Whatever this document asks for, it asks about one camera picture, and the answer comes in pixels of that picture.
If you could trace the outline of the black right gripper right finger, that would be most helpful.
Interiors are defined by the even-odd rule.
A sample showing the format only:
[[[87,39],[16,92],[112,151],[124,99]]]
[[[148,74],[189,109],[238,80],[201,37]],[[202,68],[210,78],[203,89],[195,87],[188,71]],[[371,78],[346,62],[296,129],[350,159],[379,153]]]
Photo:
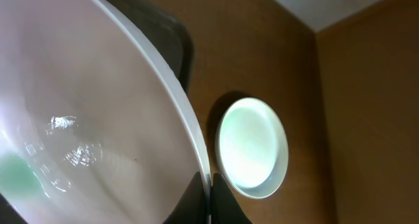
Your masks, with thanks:
[[[220,173],[214,173],[211,187],[212,224],[252,224],[242,211],[227,182]]]

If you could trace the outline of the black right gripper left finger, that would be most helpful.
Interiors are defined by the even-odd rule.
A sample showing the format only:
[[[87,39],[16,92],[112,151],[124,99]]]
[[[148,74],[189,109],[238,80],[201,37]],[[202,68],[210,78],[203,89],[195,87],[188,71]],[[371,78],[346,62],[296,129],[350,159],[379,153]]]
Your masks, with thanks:
[[[173,212],[163,224],[206,224],[207,204],[200,172],[195,173]]]

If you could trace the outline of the cream white plate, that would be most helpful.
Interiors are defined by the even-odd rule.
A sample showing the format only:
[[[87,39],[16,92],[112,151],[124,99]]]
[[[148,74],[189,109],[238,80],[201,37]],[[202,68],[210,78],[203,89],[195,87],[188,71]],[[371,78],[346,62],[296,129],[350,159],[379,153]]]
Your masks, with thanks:
[[[240,98],[223,113],[215,135],[219,170],[242,196],[260,200],[285,180],[289,148],[275,111],[258,98]]]

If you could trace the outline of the pink white plate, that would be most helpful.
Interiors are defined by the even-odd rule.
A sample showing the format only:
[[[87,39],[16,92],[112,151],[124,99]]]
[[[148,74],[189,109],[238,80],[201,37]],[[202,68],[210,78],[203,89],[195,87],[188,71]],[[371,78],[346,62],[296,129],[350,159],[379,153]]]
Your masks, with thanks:
[[[1,194],[27,223],[163,223],[191,181],[210,201],[200,125],[117,0],[1,0]]]

